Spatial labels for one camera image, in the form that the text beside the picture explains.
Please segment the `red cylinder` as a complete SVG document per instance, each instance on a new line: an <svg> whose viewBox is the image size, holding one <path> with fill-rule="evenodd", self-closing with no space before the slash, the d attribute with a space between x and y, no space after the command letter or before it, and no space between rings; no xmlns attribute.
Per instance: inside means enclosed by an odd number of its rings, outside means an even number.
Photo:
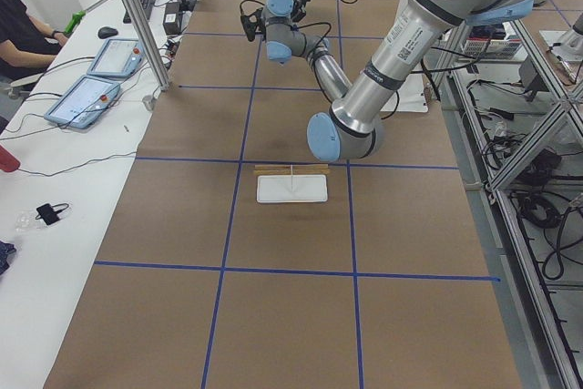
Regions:
<svg viewBox="0 0 583 389"><path fill-rule="evenodd" d="M0 169L10 173L20 168L20 161L7 149L0 147Z"/></svg>

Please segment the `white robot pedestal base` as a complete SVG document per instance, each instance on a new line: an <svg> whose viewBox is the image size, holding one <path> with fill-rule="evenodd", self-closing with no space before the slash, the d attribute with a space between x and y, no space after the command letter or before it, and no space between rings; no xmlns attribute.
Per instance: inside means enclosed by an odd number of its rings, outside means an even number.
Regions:
<svg viewBox="0 0 583 389"><path fill-rule="evenodd" d="M410 113L426 113L428 105L424 96L424 82L422 74L410 75L398 90L399 97L396 95L386 102L382 108L382 112L391 113L410 112Z"/></svg>

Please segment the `white towel rack with wooden bars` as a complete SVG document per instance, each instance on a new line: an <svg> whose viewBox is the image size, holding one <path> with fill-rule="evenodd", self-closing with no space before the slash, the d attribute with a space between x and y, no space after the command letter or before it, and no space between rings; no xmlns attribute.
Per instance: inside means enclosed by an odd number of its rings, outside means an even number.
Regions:
<svg viewBox="0 0 583 389"><path fill-rule="evenodd" d="M261 204L316 203L328 199L326 164L256 165L256 200Z"/></svg>

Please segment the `teach pendant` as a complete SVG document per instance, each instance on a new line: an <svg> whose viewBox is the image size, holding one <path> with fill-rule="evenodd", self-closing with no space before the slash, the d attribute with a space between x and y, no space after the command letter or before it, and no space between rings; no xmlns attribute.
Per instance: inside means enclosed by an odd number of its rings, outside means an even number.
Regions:
<svg viewBox="0 0 583 389"><path fill-rule="evenodd" d="M118 99L116 81L84 75L45 113L44 120L60 128L86 129Z"/></svg>
<svg viewBox="0 0 583 389"><path fill-rule="evenodd" d="M142 61L142 45L137 39L108 38L93 59L87 73L94 77L128 78Z"/></svg>

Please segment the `small metal cup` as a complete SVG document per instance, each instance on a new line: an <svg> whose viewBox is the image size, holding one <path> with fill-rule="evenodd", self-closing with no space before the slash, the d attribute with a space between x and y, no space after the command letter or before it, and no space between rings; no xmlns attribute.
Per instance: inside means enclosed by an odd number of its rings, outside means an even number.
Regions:
<svg viewBox="0 0 583 389"><path fill-rule="evenodd" d="M153 96L147 95L142 98L142 103L148 111L152 111L155 106L156 99Z"/></svg>

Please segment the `black computer mouse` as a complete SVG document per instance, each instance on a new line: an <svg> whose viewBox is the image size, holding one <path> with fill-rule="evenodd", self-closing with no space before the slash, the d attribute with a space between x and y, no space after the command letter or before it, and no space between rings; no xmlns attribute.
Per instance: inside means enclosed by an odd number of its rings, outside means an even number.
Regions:
<svg viewBox="0 0 583 389"><path fill-rule="evenodd" d="M102 26L97 31L97 37L99 39L106 39L117 35L118 35L117 29L110 26Z"/></svg>

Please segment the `seated person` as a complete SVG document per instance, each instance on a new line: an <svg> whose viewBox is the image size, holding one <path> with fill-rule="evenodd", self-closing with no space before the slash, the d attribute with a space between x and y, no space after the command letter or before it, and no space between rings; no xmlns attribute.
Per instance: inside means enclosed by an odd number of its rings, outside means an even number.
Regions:
<svg viewBox="0 0 583 389"><path fill-rule="evenodd" d="M68 36L30 15L22 0L1 0L1 76L22 79L45 72Z"/></svg>

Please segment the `teach pendant near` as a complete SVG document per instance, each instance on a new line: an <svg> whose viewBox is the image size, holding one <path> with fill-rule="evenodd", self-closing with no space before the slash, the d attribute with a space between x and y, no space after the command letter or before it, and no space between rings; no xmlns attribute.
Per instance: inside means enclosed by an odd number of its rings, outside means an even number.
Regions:
<svg viewBox="0 0 583 389"><path fill-rule="evenodd" d="M86 129L118 99L116 81L84 75L45 113L44 120L60 128Z"/></svg>

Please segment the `aluminium frame post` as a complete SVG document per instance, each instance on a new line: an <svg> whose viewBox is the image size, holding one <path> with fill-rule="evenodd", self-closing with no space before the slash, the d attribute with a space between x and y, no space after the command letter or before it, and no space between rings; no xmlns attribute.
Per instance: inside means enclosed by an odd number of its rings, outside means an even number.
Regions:
<svg viewBox="0 0 583 389"><path fill-rule="evenodd" d="M157 79L159 88L164 92L169 88L169 75L161 60L158 46L151 32L144 9L139 0L122 0L122 3L128 11L131 24L138 34L139 41L143 45L144 53Z"/></svg>

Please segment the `teach pendant far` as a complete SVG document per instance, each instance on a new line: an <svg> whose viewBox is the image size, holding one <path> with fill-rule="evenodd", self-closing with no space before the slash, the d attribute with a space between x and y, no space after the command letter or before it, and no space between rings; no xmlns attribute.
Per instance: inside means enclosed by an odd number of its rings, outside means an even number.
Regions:
<svg viewBox="0 0 583 389"><path fill-rule="evenodd" d="M94 77L128 78L142 61L142 45L137 39L108 38L93 59L87 73Z"/></svg>

